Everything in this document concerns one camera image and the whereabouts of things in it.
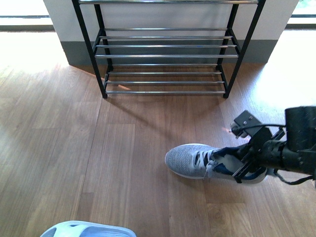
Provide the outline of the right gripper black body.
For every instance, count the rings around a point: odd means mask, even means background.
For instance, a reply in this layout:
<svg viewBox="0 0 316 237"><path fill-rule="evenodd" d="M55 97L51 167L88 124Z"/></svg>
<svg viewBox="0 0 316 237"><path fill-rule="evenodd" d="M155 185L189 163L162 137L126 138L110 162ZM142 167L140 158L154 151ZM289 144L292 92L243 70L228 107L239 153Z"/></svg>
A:
<svg viewBox="0 0 316 237"><path fill-rule="evenodd" d="M248 172L254 173L260 168L257 156L262 153L264 144L270 140L279 140L285 135L283 130L285 125L262 123L258 126L260 130L250 138L247 144L238 149L243 165L233 174L237 183L241 183Z"/></svg>

